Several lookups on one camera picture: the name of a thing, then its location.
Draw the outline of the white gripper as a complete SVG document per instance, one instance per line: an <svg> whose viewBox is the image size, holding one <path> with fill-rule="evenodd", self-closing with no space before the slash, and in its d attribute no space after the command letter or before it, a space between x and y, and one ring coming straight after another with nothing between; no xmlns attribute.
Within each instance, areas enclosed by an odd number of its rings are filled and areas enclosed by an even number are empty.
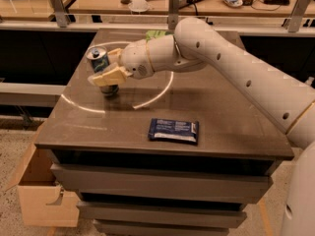
<svg viewBox="0 0 315 236"><path fill-rule="evenodd" d="M94 86L120 85L125 83L128 77L140 80L154 74L145 40L130 43L123 50L121 48L110 50L107 56L110 64L121 63L125 68L116 66L109 71L89 76L88 81Z"/></svg>

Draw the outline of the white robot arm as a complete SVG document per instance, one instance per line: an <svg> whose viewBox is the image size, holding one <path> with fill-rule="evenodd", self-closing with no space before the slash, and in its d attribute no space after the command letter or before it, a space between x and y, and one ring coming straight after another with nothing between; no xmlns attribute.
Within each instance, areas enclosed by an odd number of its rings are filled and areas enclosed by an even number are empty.
<svg viewBox="0 0 315 236"><path fill-rule="evenodd" d="M210 64L259 108L303 153L297 159L281 236L315 236L315 89L230 43L205 21L186 18L173 34L109 52L110 65L89 77L119 85L159 71L191 72Z"/></svg>

